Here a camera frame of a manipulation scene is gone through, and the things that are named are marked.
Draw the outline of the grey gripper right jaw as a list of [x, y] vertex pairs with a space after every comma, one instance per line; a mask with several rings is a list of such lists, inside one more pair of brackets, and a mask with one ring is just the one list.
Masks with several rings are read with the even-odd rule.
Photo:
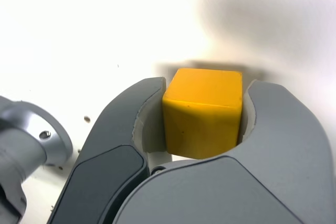
[[335, 223], [328, 137], [286, 88], [254, 81], [232, 150], [165, 169], [124, 201], [115, 223]]

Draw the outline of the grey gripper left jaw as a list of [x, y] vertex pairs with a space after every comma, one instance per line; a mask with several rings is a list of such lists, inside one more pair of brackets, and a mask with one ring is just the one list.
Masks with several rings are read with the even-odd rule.
[[128, 195], [150, 176], [148, 154], [166, 150], [163, 77], [130, 86], [101, 112], [49, 223], [112, 223]]

